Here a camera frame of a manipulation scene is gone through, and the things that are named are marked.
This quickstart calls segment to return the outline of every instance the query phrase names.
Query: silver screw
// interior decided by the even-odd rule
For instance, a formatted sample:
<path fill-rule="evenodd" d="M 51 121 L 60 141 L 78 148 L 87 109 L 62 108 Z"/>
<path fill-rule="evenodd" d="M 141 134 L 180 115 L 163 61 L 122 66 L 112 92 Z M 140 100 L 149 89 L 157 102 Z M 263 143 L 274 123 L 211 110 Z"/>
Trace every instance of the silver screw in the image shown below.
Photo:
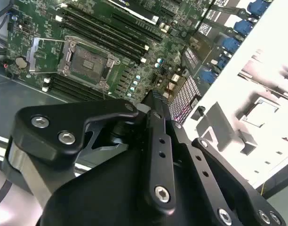
<path fill-rule="evenodd" d="M 179 129 L 181 129 L 182 128 L 182 126 L 181 126 L 181 124 L 180 123 L 178 123 L 178 122 L 174 122 L 174 125 L 176 126 L 176 127 L 178 127 Z"/>
<path fill-rule="evenodd" d="M 169 195 L 169 192 L 167 191 L 166 188 L 164 188 L 164 187 L 162 187 L 162 186 L 157 186 L 157 187 L 154 189 L 154 192 L 155 192 L 156 197 L 157 197 L 161 202 L 164 202 L 164 203 L 169 202 L 170 195 Z"/>
<path fill-rule="evenodd" d="M 69 68 L 69 66 L 68 65 L 65 65 L 64 66 L 64 71 L 68 71 L 70 68 Z"/>
<path fill-rule="evenodd" d="M 270 219 L 268 218 L 268 216 L 267 216 L 265 213 L 263 213 L 262 210 L 259 210 L 259 215 L 260 215 L 261 219 L 262 219 L 265 223 L 267 223 L 268 225 L 271 223 L 271 221 L 270 221 Z"/>
<path fill-rule="evenodd" d="M 204 145 L 204 147 L 208 147 L 208 144 L 206 143 L 206 141 L 201 140 L 200 142 L 201 142 L 202 145 Z"/>
<path fill-rule="evenodd" d="M 129 105 L 129 104 L 125 104 L 125 107 L 126 107 L 128 110 L 130 110 L 131 112 L 134 111 L 133 106 L 131 106 L 131 105 Z"/>
<path fill-rule="evenodd" d="M 224 209 L 219 209 L 218 210 L 218 215 L 220 217 L 220 219 L 228 226 L 232 225 L 232 219 L 230 217 L 230 215 L 228 214 L 227 211 L 225 211 Z"/>
<path fill-rule="evenodd" d="M 162 117 L 157 113 L 157 112 L 153 112 L 154 116 L 157 117 L 158 119 L 161 119 Z"/>
<path fill-rule="evenodd" d="M 279 219 L 274 213 L 270 212 L 270 215 L 271 215 L 271 217 L 274 219 L 274 221 L 276 221 L 276 223 L 277 223 L 278 225 L 281 224 L 280 219 Z"/>
<path fill-rule="evenodd" d="M 58 140 L 65 145 L 72 145 L 76 141 L 75 136 L 69 132 L 61 132 L 58 135 Z"/>
<path fill-rule="evenodd" d="M 31 119 L 31 123 L 33 126 L 37 128 L 46 128 L 49 126 L 49 120 L 42 116 L 35 116 Z"/>
<path fill-rule="evenodd" d="M 71 42 L 71 43 L 70 43 L 70 47 L 71 47 L 71 48 L 73 48 L 73 47 L 75 47 L 75 46 L 76 46 L 76 43 L 75 43 L 75 42 Z"/>

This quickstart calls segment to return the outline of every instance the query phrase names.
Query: capacitor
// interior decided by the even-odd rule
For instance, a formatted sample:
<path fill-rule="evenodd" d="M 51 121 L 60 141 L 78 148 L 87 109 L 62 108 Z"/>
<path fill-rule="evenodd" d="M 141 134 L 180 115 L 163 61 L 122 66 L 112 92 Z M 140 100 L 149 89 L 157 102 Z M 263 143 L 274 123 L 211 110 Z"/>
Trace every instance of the capacitor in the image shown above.
<path fill-rule="evenodd" d="M 17 16 L 16 16 L 16 15 L 13 15 L 13 16 L 11 17 L 11 19 L 12 19 L 13 21 L 17 21 Z"/>
<path fill-rule="evenodd" d="M 169 29 L 170 29 L 170 26 L 169 25 L 165 25 L 164 30 L 165 31 L 169 31 Z"/>
<path fill-rule="evenodd" d="M 165 24 L 163 22 L 160 23 L 159 28 L 164 28 Z"/>

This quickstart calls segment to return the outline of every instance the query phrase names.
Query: black metal bracket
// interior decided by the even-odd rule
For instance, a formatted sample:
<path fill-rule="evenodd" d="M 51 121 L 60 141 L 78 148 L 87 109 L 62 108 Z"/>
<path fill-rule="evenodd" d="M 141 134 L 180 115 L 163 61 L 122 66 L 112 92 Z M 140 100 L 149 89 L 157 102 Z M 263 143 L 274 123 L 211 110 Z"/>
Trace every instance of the black metal bracket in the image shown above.
<path fill-rule="evenodd" d="M 229 193 L 244 225 L 285 226 L 282 216 L 262 197 L 212 145 L 202 138 L 192 142 L 200 149 L 214 173 L 219 187 Z"/>
<path fill-rule="evenodd" d="M 190 142 L 159 94 L 149 92 L 142 105 L 146 112 L 125 100 L 106 100 L 17 113 L 5 162 L 45 207 L 41 225 L 286 226 L 208 141 Z M 77 156 L 96 142 L 129 147 L 73 178 Z M 90 214 L 75 216 L 80 208 Z"/>
<path fill-rule="evenodd" d="M 12 138 L 26 153 L 54 166 L 68 166 L 83 148 L 86 125 L 131 120 L 137 114 L 138 110 L 122 99 L 26 107 L 16 114 Z M 68 133 L 63 141 L 67 139 L 69 145 L 60 142 L 62 132 Z"/>

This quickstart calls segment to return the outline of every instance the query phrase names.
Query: green circuit board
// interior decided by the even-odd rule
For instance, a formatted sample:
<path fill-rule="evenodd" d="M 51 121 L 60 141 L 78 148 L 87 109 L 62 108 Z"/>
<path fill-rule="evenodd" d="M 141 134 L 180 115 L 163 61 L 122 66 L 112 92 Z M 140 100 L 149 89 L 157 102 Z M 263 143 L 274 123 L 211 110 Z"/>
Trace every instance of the green circuit board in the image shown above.
<path fill-rule="evenodd" d="M 16 0 L 7 51 L 16 63 L 8 71 L 39 89 L 51 76 L 45 91 L 69 101 L 113 97 L 136 104 L 151 89 L 174 98 L 179 83 L 170 89 L 169 81 L 182 73 L 188 34 L 208 2 L 137 1 L 159 18 L 152 24 L 109 0 Z"/>

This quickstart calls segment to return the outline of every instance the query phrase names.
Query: blue port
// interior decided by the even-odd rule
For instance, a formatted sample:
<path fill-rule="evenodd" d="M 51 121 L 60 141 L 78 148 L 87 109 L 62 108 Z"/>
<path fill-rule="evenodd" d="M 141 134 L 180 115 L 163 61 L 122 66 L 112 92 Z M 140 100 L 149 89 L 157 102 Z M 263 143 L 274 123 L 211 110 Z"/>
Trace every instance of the blue port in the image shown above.
<path fill-rule="evenodd" d="M 246 20 L 236 22 L 234 25 L 234 30 L 237 31 L 242 36 L 247 36 L 252 29 L 253 29 L 252 23 Z"/>
<path fill-rule="evenodd" d="M 213 72 L 206 72 L 206 71 L 203 71 L 200 73 L 200 78 L 205 81 L 205 82 L 208 82 L 208 83 L 213 83 L 215 82 L 217 76 L 215 73 Z"/>
<path fill-rule="evenodd" d="M 223 41 L 223 47 L 230 53 L 235 53 L 239 46 L 240 42 L 235 38 L 226 38 Z"/>
<path fill-rule="evenodd" d="M 262 16 L 262 14 L 269 7 L 270 3 L 263 0 L 256 0 L 249 3 L 248 11 L 255 16 Z"/>
<path fill-rule="evenodd" d="M 229 62 L 229 58 L 226 56 L 221 56 L 218 58 L 217 61 L 218 61 L 217 67 L 222 70 Z"/>

